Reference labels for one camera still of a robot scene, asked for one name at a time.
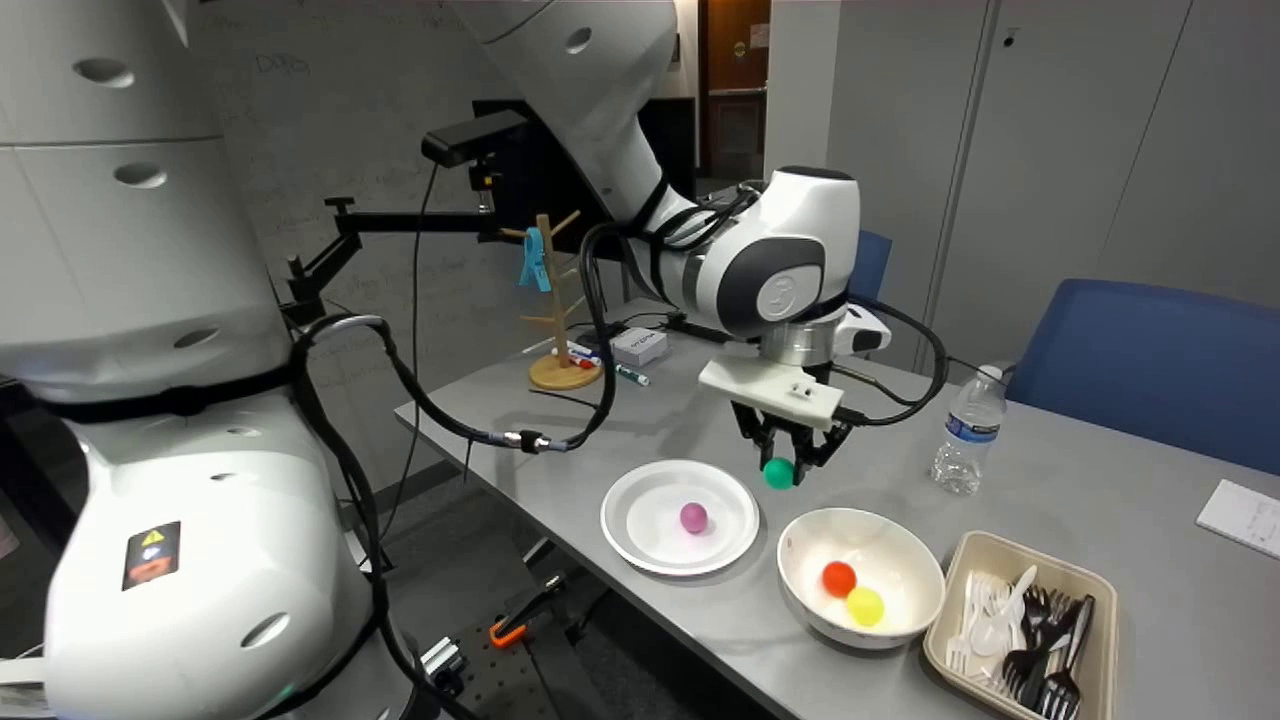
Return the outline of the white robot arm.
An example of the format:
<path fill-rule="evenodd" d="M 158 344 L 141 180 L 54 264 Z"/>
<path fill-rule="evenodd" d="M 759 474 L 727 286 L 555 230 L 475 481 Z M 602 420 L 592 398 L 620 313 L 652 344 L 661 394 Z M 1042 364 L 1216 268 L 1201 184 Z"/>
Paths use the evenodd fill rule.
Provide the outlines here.
<path fill-rule="evenodd" d="M 638 102 L 673 0 L 444 0 L 570 154 L 652 295 L 754 341 L 829 315 L 858 184 L 776 168 L 740 209 L 673 188 Z M 60 416 L 89 502 L 44 599 L 54 720 L 262 720 L 383 616 L 296 374 L 315 325 L 257 261 L 185 0 L 0 0 L 0 373 Z"/>

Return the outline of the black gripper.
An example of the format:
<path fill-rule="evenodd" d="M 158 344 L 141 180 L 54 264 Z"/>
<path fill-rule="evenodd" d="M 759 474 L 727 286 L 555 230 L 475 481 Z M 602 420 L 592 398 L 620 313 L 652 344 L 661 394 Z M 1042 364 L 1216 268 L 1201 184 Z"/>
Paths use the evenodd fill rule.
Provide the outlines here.
<path fill-rule="evenodd" d="M 776 451 L 776 436 L 793 439 L 805 469 L 824 469 L 858 413 L 830 384 L 841 356 L 862 356 L 893 344 L 893 326 L 862 305 L 836 305 L 801 325 L 769 326 L 746 349 L 722 349 L 701 369 L 701 384 L 732 398 L 740 436 L 754 448 L 754 469 Z"/>

